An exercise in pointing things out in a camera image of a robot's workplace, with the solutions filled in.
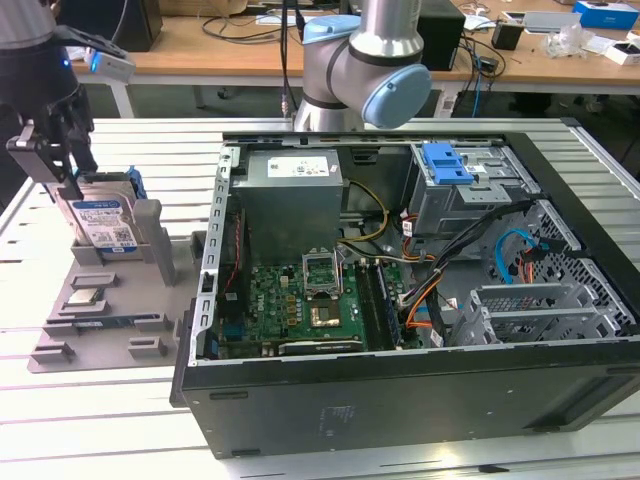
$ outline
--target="wooden desk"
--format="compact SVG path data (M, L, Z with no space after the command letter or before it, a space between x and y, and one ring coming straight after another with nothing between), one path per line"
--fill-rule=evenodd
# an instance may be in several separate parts
M485 0L491 11L488 17L495 19L509 11L571 11L570 6L552 0ZM234 18L243 24L247 18ZM267 45L238 45L224 42L202 33L203 20L194 17L166 17L162 33L154 48L148 53L134 53L136 74L131 83L169 85L255 85L280 86L282 84L277 34L274 43ZM222 27L222 21L210 24L214 32ZM225 35L250 35L275 29L276 26L250 24L243 27L229 25ZM623 39L626 32L600 30L599 35ZM288 71L291 84L302 85L303 51L292 29L289 37ZM474 33L474 38L490 43L492 31ZM504 74L493 85L494 91L584 93L584 94L640 94L640 68L620 66L611 60L594 54L586 58L548 58L541 47L543 35L523 33L518 48L513 52L502 51L507 60ZM133 108L126 87L92 76L87 66L76 65L75 70L85 83L108 83L113 91L121 116L133 117ZM434 89L442 94L436 109L437 117L448 117L458 94L471 74L469 55L460 51L450 72L432 72Z

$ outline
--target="hard drive label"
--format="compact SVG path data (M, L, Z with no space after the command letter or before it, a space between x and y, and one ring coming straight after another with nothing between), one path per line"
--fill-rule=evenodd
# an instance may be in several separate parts
M120 202L73 202L76 217L94 247L121 253L135 250L137 243L129 225L122 220Z
M271 157L267 162L269 178L328 177L327 157Z

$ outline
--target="speaker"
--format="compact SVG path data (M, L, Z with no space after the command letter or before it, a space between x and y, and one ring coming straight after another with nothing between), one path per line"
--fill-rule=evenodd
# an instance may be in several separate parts
M64 0L57 21L110 40L124 4L124 0ZM161 29L158 0L129 0L118 46L128 52L148 52Z
M491 37L491 45L498 50L515 50L522 30L524 25L498 22Z

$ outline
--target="yellow wire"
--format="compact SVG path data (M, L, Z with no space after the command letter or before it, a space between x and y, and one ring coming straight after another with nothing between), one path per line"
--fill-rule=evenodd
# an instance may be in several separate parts
M380 200L380 197L378 197L375 193L373 193L373 191L369 187L367 187L366 185L363 185L360 182L356 182L355 180L351 180L351 183L362 188L365 192L371 195L371 197L378 203L378 205L380 205L380 208L382 209L382 213L384 214L384 220L382 221L382 225L380 225L380 228L373 233L362 235L360 237L339 238L338 242L366 242L367 240L373 240L374 238L377 238L379 235L382 235L382 233L387 228L387 224L389 223L389 210L387 210L387 207L384 206L384 204L382 203L382 200Z

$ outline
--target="black power cord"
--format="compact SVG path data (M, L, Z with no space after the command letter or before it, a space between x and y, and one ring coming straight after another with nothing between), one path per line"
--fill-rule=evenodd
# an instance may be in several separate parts
M124 4L122 6L122 13L120 14L120 20L118 20L118 25L116 26L115 31L113 32L113 36L111 37L111 43L117 43L120 39L120 35L122 34L122 29L124 28L124 19L127 16L127 10L129 8L129 0L124 0Z
M289 76L287 75L287 39L289 38L289 14L287 7L287 0L282 0L282 12L280 16L280 63L282 64L282 79L283 79L283 92L282 92L282 102L283 102L283 113L288 110L286 107L287 97L291 99L291 103L293 104L294 110L298 110L298 103L296 102L296 98L293 95L293 89L289 84Z
M477 45L481 45L487 48L498 57L499 60L494 59L498 62L498 65L496 66L493 72L487 72L478 68L477 61L476 61L476 59L478 58L477 49L476 49ZM505 69L507 68L507 61L499 51L497 51L491 45L481 42L480 40L476 40L473 37L467 36L467 34L464 33L464 31L462 32L462 42L458 45L458 47L464 49L469 54L469 58L471 60L471 75L469 76L469 80L465 84L465 87L462 90L462 93L458 95L458 99L456 100L453 110L451 111L452 116L455 115L458 108L460 107L460 104L466 97L467 93L469 93L469 87L471 86L471 83L473 82L474 77L476 78L474 91L478 89L478 83L480 81L480 77L482 76L483 78L486 78L488 80L487 94L489 94L491 93L491 88L493 87L493 83L495 82L496 78L502 75Z

